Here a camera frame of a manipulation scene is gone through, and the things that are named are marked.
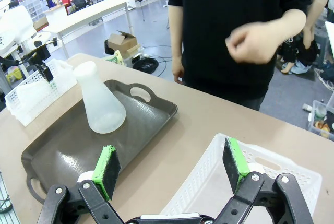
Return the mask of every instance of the forearm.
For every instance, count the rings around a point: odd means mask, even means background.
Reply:
[[[296,36],[306,24],[306,15],[298,9],[286,11],[282,18],[269,22],[272,30],[277,33],[279,41]]]
[[[169,6],[169,23],[173,58],[182,55],[183,7]]]

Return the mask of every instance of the beige table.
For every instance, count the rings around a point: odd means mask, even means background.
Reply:
[[[175,118],[119,177],[112,205],[124,220],[141,214],[158,214],[190,174],[215,134],[224,133],[319,172],[323,184],[314,220],[320,224],[334,223],[333,142],[220,98],[89,55],[77,54],[68,62],[77,66],[89,60],[96,62],[103,80],[142,83],[157,96],[176,103],[179,109]],[[26,128],[7,110],[0,113],[0,169],[22,223],[36,223],[42,206],[26,187],[21,153],[81,97],[76,85]],[[93,223],[93,220],[86,215],[81,223]]]

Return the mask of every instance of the black t-shirt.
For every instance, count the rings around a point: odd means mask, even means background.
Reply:
[[[237,64],[229,55],[225,39],[241,25],[278,19],[289,9],[306,13],[310,3],[311,0],[169,0],[169,5],[183,6],[184,81],[232,101],[264,96],[275,58],[266,65]]]

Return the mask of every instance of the hand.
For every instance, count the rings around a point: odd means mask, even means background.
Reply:
[[[180,79],[183,77],[184,68],[181,63],[181,56],[173,57],[172,72],[174,75],[174,81],[182,85],[182,81]]]
[[[275,22],[256,22],[232,31],[226,39],[231,57],[238,63],[267,64],[283,42]]]

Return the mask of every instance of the white plastic basket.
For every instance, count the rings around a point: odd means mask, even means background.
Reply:
[[[77,83],[73,67],[66,62],[50,60],[47,66],[54,77],[50,83],[36,71],[5,97],[8,110],[23,126],[29,125]]]
[[[183,213],[200,213],[216,218],[228,200],[233,196],[226,174],[222,155],[225,138],[217,134],[188,178],[160,213],[161,215],[179,215]],[[299,183],[311,214],[314,213],[321,187],[320,174],[296,165],[292,160],[256,145],[238,142],[248,163],[257,163],[257,158],[277,165],[274,170],[264,166],[271,178],[282,173],[293,174]],[[254,207],[246,223],[272,223],[264,207]]]

